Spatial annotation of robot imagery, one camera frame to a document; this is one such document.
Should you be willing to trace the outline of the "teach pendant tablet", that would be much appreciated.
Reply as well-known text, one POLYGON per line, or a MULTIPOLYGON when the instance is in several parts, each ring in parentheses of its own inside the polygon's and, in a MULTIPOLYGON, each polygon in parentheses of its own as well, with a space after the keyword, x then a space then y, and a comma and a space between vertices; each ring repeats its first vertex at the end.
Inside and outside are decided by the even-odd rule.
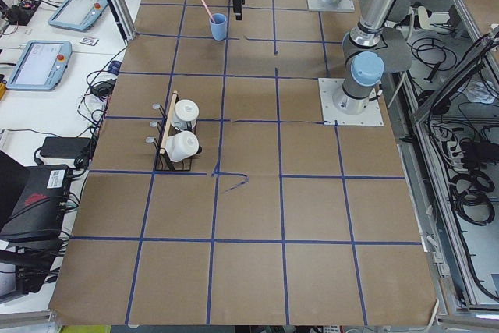
POLYGON ((50 17, 48 24, 67 30, 88 30, 107 6, 107 0, 65 0, 50 17))
POLYGON ((6 88, 17 91, 50 91, 61 81, 73 52, 69 41, 29 41, 6 88))

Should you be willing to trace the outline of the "white mug near rack end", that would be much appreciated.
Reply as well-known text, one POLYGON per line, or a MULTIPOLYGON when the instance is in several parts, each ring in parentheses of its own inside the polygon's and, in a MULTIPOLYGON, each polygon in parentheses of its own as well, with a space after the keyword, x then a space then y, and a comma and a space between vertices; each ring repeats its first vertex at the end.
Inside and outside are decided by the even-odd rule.
POLYGON ((180 162, 197 154, 200 150, 199 140, 190 131, 182 131, 169 136, 166 143, 166 153, 172 162, 180 162))

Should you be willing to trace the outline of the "pink chopstick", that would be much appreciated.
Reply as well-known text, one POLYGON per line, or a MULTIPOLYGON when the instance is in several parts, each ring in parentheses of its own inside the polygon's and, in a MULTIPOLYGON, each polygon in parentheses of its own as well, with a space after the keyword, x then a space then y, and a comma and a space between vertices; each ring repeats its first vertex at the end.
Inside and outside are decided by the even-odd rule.
POLYGON ((208 14, 210 21, 211 21, 213 24, 215 24, 215 23, 216 23, 216 20, 215 20, 215 18, 214 18, 214 16, 213 16, 213 13, 210 11, 210 9, 209 9, 209 7, 208 7, 208 5, 207 5, 206 1, 205 1, 205 0, 200 0, 200 1, 201 1, 201 3, 202 3, 202 5, 203 5, 204 9, 206 10, 206 12, 207 12, 207 14, 208 14))

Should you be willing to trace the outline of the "lower teach pendant tablet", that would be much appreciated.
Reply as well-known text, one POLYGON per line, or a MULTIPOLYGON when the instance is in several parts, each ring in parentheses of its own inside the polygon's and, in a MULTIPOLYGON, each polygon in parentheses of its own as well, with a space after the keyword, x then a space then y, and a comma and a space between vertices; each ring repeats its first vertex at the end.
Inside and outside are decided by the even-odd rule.
POLYGON ((73 52, 69 41, 29 41, 6 88, 17 91, 50 91, 61 81, 73 52))

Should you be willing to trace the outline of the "wooden rack dowel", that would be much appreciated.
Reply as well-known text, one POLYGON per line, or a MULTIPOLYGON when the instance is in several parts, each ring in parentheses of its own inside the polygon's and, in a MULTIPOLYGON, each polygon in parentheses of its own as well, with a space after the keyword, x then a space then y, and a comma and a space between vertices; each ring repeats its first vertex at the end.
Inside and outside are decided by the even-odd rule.
POLYGON ((175 110, 175 104, 178 101, 178 96, 179 96, 178 91, 174 90, 172 93, 172 97, 168 103, 168 111, 167 111, 165 124, 163 126, 163 133, 161 135, 161 142, 160 142, 160 148, 159 148, 159 153, 161 155, 164 155, 166 153, 166 143, 167 143, 167 139, 168 139, 169 130, 171 127, 172 116, 173 116, 174 110, 175 110))

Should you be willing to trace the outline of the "light blue plastic cup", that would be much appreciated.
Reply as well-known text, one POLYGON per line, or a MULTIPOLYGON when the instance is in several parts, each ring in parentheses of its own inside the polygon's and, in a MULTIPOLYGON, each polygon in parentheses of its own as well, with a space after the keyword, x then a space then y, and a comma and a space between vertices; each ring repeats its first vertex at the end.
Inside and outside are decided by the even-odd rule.
POLYGON ((210 18, 212 37, 216 41, 223 41, 227 37, 227 17, 221 13, 214 13, 210 18))

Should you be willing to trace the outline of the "grey office chair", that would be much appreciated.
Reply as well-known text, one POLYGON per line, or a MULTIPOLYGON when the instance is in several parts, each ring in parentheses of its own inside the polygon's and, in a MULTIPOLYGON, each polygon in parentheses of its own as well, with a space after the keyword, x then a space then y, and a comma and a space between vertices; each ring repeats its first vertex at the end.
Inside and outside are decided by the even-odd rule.
MULTIPOLYGON (((409 14, 414 0, 396 0, 387 21, 399 23, 409 14)), ((402 32, 394 27, 384 27, 376 53, 384 62, 386 73, 403 72, 411 67, 411 52, 402 32)))

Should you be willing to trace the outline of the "white mug rack end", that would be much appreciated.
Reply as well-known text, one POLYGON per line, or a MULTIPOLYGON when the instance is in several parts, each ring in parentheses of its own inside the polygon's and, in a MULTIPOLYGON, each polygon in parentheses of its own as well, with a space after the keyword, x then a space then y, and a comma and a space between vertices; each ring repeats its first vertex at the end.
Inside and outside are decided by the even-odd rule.
POLYGON ((172 125, 181 131, 195 128, 199 116, 198 105, 190 99, 182 99, 175 103, 172 125))
POLYGON ((199 140, 190 131, 182 131, 169 136, 166 143, 166 153, 172 162, 180 162, 197 154, 200 150, 199 140))

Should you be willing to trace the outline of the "white mug far rack end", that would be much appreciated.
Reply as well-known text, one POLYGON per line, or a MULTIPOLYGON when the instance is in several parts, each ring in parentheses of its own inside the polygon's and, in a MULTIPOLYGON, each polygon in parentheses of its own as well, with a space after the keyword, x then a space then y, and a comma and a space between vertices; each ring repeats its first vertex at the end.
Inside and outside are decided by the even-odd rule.
POLYGON ((195 128, 199 116, 198 105, 190 99, 182 99, 175 103, 172 125, 181 131, 195 128))

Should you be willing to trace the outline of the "upper teach pendant tablet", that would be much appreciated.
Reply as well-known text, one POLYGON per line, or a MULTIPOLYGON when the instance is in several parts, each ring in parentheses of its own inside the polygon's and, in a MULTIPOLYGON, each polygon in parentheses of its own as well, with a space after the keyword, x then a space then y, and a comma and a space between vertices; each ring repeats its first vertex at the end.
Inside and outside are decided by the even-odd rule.
POLYGON ((50 17, 48 24, 67 30, 88 30, 107 6, 107 0, 65 0, 50 17))

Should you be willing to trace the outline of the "black power adapter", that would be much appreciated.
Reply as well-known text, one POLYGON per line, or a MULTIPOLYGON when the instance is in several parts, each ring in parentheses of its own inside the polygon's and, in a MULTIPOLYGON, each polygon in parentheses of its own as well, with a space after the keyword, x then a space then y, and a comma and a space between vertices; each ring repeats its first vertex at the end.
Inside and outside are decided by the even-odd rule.
POLYGON ((88 137, 46 137, 39 155, 43 158, 76 158, 88 151, 88 137))

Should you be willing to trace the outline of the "black computer box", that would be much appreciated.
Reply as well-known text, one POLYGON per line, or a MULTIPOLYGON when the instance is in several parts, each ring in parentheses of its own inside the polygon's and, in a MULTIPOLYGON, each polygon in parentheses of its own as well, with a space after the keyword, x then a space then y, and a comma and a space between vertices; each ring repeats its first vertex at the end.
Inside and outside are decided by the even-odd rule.
POLYGON ((1 153, 1 240, 31 248, 61 243, 73 170, 68 165, 23 166, 1 153))

